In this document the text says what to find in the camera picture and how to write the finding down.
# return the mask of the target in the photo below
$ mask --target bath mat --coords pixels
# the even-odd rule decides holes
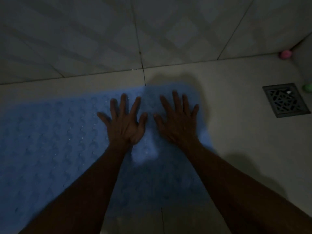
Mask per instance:
[[[86,94],[75,98],[13,106],[0,124],[0,230],[21,230],[104,153],[105,125],[98,111],[110,115],[110,99],[126,93],[129,105],[141,96],[138,112],[148,113],[146,133],[123,161],[106,216],[172,203],[207,201],[209,195],[185,155],[158,134],[154,113],[165,116],[163,94],[173,105],[171,91],[186,93],[190,106],[199,94],[182,83]],[[211,148],[201,110],[200,141]]]

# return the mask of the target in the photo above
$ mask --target hand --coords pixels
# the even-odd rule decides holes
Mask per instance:
[[[112,120],[110,122],[103,113],[97,113],[98,117],[107,127],[107,135],[110,143],[114,141],[124,141],[130,143],[130,145],[134,145],[137,144],[144,135],[147,113],[143,113],[139,122],[136,122],[136,111],[138,110],[141,97],[135,99],[128,115],[126,114],[126,97],[126,94],[121,95],[119,115],[117,115],[116,112],[115,99],[111,100]]]
[[[174,98],[175,111],[166,98],[161,95],[160,101],[167,112],[167,121],[164,122],[158,114],[154,114],[154,119],[160,134],[169,142],[182,148],[187,143],[198,140],[196,135],[196,115],[199,106],[196,104],[193,111],[190,112],[188,97],[185,94],[182,95],[183,108],[177,91],[172,91],[172,96]]]

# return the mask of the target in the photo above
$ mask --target finger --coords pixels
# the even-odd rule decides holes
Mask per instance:
[[[154,114],[154,120],[156,122],[158,130],[163,131],[165,129],[165,123],[164,123],[162,117],[158,114]]]
[[[140,116],[140,119],[138,120],[138,132],[135,136],[135,141],[133,142],[134,144],[138,143],[140,139],[142,139],[144,133],[145,133],[145,125],[147,121],[147,113],[142,113]]]
[[[192,117],[193,119],[196,119],[196,116],[197,116],[198,111],[199,111],[199,105],[196,104],[195,107],[194,107],[194,109],[193,109],[193,111],[192,111],[192,113],[191,113],[191,117]]]
[[[166,110],[167,114],[173,113],[172,107],[170,106],[169,102],[165,98],[165,96],[160,96],[161,104],[163,105],[164,109]]]
[[[123,116],[126,114],[126,99],[127,99],[127,95],[126,94],[122,94],[120,97],[120,104],[119,104],[119,113],[120,116]]]
[[[112,120],[117,119],[116,100],[114,98],[111,99],[111,115],[112,115]]]
[[[172,96],[174,98],[174,107],[176,112],[182,112],[181,101],[179,99],[179,95],[177,94],[176,90],[172,91]]]
[[[98,112],[97,116],[101,119],[102,122],[104,122],[106,127],[109,126],[110,122],[108,121],[104,113]]]
[[[130,111],[130,115],[132,116],[135,116],[136,115],[136,112],[138,111],[138,107],[140,105],[140,102],[141,102],[141,97],[137,97],[135,99],[135,102],[133,103],[132,105],[132,108],[131,108],[131,111]]]
[[[186,96],[186,94],[182,95],[182,99],[183,99],[183,111],[185,113],[185,115],[190,116],[190,105],[188,103],[188,97]]]

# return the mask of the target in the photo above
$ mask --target metal drain cover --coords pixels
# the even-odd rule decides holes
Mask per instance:
[[[294,83],[262,87],[276,117],[311,113]]]

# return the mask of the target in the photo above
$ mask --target floor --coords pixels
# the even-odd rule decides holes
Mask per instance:
[[[312,95],[301,91],[303,79],[291,60],[263,55],[0,85],[0,108],[37,98],[179,80],[200,92],[219,155],[312,216],[312,114],[276,118],[262,89],[294,82],[311,110]],[[125,232],[230,233],[213,202],[105,218],[101,233]]]

